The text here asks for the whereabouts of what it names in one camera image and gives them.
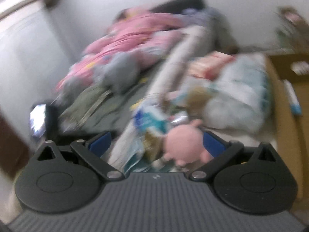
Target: screw head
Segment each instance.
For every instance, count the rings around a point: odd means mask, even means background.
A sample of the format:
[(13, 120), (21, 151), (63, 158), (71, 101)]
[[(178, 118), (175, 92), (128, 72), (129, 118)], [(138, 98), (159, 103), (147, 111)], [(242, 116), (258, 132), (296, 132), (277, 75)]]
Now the screw head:
[(122, 176), (122, 173), (119, 171), (109, 171), (106, 175), (110, 179), (119, 179)]
[(192, 177), (194, 179), (204, 179), (206, 178), (207, 174), (203, 171), (195, 171), (192, 173)]

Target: black device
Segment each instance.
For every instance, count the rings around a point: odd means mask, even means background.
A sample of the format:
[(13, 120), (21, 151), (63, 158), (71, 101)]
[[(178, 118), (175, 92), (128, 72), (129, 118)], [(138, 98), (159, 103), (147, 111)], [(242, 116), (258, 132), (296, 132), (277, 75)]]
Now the black device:
[(274, 148), (218, 141), (227, 149), (188, 177), (131, 173), (128, 178), (91, 153), (85, 141), (45, 143), (16, 181), (24, 211), (6, 229), (305, 231), (288, 212), (297, 184)]

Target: red and white package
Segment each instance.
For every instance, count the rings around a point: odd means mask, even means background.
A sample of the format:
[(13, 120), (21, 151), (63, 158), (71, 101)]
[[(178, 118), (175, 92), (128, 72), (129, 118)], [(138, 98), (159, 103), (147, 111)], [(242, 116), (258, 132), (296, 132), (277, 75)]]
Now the red and white package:
[(190, 63), (188, 74), (196, 78), (207, 78), (214, 80), (218, 77), (220, 70), (235, 58), (221, 52), (211, 52)]

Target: plastic package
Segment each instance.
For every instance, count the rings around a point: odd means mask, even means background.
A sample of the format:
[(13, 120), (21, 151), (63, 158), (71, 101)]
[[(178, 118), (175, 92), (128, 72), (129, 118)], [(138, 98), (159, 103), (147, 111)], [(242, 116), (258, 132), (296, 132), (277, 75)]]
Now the plastic package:
[(259, 131), (271, 109), (271, 90), (264, 65), (248, 56), (239, 56), (221, 71), (212, 88), (217, 94), (204, 108), (206, 126)]

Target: stuffed animal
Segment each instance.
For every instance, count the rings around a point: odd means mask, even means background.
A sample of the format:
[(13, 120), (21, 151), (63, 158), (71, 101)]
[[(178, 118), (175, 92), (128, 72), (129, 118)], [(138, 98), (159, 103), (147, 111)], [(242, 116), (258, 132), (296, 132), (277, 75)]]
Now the stuffed animal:
[(201, 160), (207, 163), (213, 157), (203, 146), (203, 133), (197, 127), (201, 120), (193, 120), (188, 125), (174, 127), (166, 135), (163, 142), (163, 159), (175, 160), (176, 166), (185, 167), (186, 164)]

